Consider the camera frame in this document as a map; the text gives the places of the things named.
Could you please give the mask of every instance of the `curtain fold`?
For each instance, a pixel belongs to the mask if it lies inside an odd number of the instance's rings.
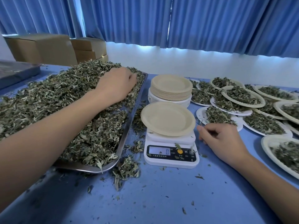
[[[81,0],[86,36],[166,48],[171,2]]]
[[[247,54],[299,58],[299,0],[271,0]]]
[[[243,54],[270,0],[173,0],[167,47]]]
[[[2,34],[82,37],[74,0],[0,0],[0,22]]]

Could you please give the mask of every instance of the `tabletop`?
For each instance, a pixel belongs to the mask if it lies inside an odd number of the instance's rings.
[[[40,75],[2,89],[0,95],[15,94],[29,81],[43,80],[49,74],[66,69],[68,67],[43,66]],[[154,76],[149,75],[141,100],[147,100],[150,81]],[[196,117],[200,107],[191,103],[188,109]],[[198,137],[198,131],[195,129],[194,132]],[[299,188],[299,180],[279,168],[265,154],[261,146],[262,136],[245,127],[239,133],[254,157]],[[134,140],[136,135],[130,130],[126,144],[132,144]],[[134,158],[140,159],[140,177],[125,181],[118,192],[111,173],[86,176],[75,171],[51,168],[43,179],[0,214],[0,223],[281,223],[238,172],[217,158],[198,139],[196,146],[207,157],[200,157],[194,169],[167,167],[161,170],[159,166],[146,164],[143,154],[135,154]],[[196,178],[198,174],[204,179]],[[89,185],[93,186],[90,194],[87,192]]]

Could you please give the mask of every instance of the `hand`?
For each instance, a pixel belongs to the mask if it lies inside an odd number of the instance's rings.
[[[250,156],[237,127],[224,123],[208,123],[197,126],[199,139],[204,140],[213,152],[228,165],[234,167]]]
[[[112,68],[100,78],[95,90],[103,93],[112,105],[125,99],[136,83],[136,75],[129,69]]]

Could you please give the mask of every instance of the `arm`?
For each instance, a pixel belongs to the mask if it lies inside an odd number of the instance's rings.
[[[127,68],[111,69],[96,89],[0,141],[0,212],[35,183],[100,111],[123,100],[136,84]]]
[[[210,123],[197,129],[199,139],[246,178],[283,223],[299,221],[299,190],[249,154],[235,126]]]

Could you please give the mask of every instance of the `forearm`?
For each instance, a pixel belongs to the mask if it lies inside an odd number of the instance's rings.
[[[283,223],[299,221],[299,190],[278,177],[253,156],[232,165],[263,197]]]
[[[38,180],[88,122],[110,105],[92,90],[0,141],[0,212]]]

